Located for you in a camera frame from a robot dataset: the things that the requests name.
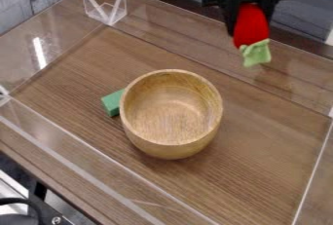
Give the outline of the clear acrylic corner bracket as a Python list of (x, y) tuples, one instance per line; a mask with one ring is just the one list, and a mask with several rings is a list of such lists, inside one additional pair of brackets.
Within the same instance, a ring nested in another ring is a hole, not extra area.
[(126, 0), (117, 0), (114, 4), (97, 0), (82, 0), (87, 16), (107, 26), (114, 26), (128, 15)]

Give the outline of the green foam block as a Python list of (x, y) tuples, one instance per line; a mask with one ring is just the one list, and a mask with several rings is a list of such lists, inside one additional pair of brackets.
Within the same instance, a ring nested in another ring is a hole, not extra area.
[(106, 113), (110, 117), (114, 117), (119, 114), (119, 101), (123, 94), (123, 90), (119, 90), (102, 97), (102, 104), (106, 110)]

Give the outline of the wooden bowl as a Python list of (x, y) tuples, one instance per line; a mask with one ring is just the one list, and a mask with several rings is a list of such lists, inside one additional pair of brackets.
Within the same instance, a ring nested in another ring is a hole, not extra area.
[(140, 76), (121, 96), (126, 136), (142, 152), (165, 160), (188, 158), (208, 147), (218, 133), (222, 112), (214, 84), (181, 69)]

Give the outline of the black table leg bracket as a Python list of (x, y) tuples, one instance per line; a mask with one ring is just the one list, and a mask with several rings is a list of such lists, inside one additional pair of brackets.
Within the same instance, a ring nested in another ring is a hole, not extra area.
[(74, 225), (71, 221), (47, 203), (47, 187), (37, 181), (29, 189), (29, 200), (37, 208), (39, 225)]

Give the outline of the red plush strawberry green leaves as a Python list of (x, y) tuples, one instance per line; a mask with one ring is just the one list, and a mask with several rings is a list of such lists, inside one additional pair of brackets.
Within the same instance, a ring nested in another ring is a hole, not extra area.
[(269, 25), (263, 9), (256, 4), (247, 3), (240, 7), (233, 43), (243, 55), (245, 67), (271, 62)]

